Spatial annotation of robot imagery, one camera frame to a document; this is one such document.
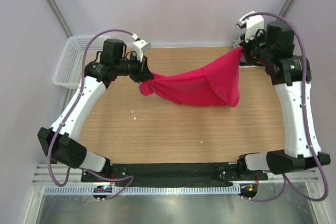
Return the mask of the red t-shirt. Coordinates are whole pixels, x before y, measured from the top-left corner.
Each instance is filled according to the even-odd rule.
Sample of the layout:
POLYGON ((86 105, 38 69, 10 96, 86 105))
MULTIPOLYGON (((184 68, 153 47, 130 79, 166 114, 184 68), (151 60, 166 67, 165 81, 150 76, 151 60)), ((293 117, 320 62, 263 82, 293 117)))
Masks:
POLYGON ((154 79, 139 85, 143 96, 152 94, 181 105, 229 106, 239 103, 239 63, 243 56, 238 47, 215 61, 185 73, 164 76, 154 73, 154 79))

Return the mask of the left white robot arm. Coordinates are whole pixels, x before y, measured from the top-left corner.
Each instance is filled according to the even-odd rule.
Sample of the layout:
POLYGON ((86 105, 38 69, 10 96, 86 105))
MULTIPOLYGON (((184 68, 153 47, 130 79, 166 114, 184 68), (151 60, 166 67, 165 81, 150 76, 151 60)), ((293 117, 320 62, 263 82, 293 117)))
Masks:
POLYGON ((49 128, 42 127, 37 134, 49 161, 91 170, 100 182, 111 177, 110 160, 88 151, 78 142, 79 135, 91 109, 118 76, 128 76, 135 83, 154 78, 144 54, 150 47, 149 42, 137 39, 132 51, 127 52, 122 40, 104 41, 95 60, 85 66, 84 77, 63 113, 49 128))

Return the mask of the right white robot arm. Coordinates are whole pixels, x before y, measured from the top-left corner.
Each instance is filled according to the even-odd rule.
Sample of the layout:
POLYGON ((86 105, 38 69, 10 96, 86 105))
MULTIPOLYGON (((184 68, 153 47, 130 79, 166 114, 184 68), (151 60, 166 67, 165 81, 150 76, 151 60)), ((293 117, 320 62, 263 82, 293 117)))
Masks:
POLYGON ((331 163, 330 155, 318 143, 310 105, 311 72, 309 61, 293 54, 294 33, 283 22, 247 25, 240 45, 248 64, 259 63, 271 78, 280 101, 285 127, 285 147, 266 153, 239 157, 238 177, 248 180, 256 170, 285 174, 331 163))

